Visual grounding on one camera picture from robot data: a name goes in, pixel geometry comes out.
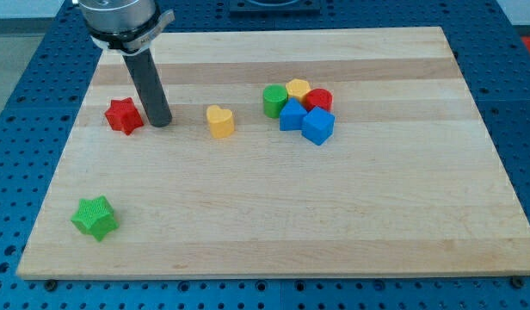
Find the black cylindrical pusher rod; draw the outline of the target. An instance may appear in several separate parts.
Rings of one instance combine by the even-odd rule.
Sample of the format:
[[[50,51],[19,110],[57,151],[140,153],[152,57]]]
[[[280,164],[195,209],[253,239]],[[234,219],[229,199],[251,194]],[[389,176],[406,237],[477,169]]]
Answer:
[[[172,114],[151,51],[123,57],[150,124],[166,127]]]

